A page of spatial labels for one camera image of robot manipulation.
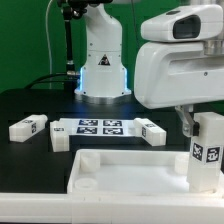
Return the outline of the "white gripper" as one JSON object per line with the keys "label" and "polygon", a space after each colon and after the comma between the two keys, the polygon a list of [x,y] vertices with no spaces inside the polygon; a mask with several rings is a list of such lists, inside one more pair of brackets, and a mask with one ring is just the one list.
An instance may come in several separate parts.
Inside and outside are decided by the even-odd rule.
{"label": "white gripper", "polygon": [[202,42],[148,42],[137,54],[134,95],[150,109],[176,106],[183,134],[198,136],[187,104],[224,100],[224,56],[206,56]]}

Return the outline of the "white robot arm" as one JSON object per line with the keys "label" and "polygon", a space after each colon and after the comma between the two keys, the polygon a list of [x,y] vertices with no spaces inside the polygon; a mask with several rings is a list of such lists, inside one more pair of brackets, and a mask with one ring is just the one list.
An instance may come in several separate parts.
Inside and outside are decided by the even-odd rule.
{"label": "white robot arm", "polygon": [[184,135],[197,136],[193,106],[224,100],[224,0],[190,0],[144,21],[147,42],[137,53],[132,91],[121,62],[120,23],[101,4],[87,7],[85,21],[87,60],[76,96],[111,103],[132,93],[149,109],[175,108]]}

